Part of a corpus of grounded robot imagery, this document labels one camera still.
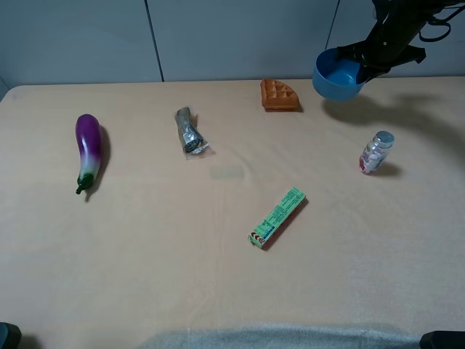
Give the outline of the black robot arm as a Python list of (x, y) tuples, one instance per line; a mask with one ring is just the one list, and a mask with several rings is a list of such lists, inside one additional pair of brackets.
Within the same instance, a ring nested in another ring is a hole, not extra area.
[(409, 62), (421, 63), (426, 50), (410, 42), (432, 43), (447, 37), (449, 21), (464, 11), (463, 1), (374, 1), (376, 23), (363, 41), (336, 48), (335, 60), (359, 65), (362, 84)]

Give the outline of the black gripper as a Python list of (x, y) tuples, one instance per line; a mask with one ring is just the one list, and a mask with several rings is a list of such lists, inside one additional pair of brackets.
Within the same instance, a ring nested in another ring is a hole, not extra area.
[(336, 59), (347, 59), (360, 64), (358, 79), (374, 79), (389, 73), (393, 67), (406, 63), (421, 63), (426, 50), (410, 42), (426, 24), (419, 11), (390, 11), (376, 22), (368, 37), (354, 44), (337, 47)]

